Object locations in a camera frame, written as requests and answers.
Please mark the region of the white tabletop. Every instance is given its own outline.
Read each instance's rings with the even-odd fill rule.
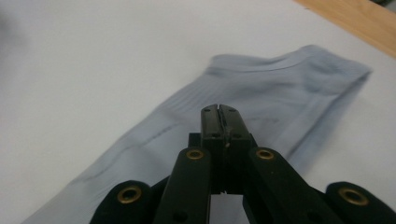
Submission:
[[[396,209],[396,62],[287,0],[2,1],[0,217],[21,223],[222,53],[319,45],[374,72],[304,175]]]

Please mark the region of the gray cloth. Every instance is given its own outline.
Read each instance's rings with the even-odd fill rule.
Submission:
[[[279,151],[303,172],[370,73],[317,46],[274,59],[213,58],[204,74],[159,105],[93,165],[23,223],[89,223],[120,182],[153,185],[168,176],[188,134],[200,132],[200,110],[239,110],[258,145]],[[241,197],[213,196],[211,223],[247,223]]]

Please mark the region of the table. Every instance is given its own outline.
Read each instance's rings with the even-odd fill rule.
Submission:
[[[315,44],[374,72],[304,179],[396,209],[396,62],[286,0],[0,3],[0,217],[21,223],[221,53]]]

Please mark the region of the folded garment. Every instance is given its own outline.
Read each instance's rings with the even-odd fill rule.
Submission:
[[[229,105],[261,147],[280,152],[302,174],[370,69],[317,46],[274,59],[213,58],[205,72],[159,105],[25,224],[89,223],[120,182],[153,185],[170,175],[189,133],[200,132],[200,111]],[[212,223],[248,223],[241,197],[212,197]]]

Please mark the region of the white surface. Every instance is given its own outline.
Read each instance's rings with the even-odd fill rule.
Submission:
[[[213,55],[309,44],[374,72],[304,178],[396,209],[396,62],[294,2],[2,1],[0,38],[2,223],[33,214]]]

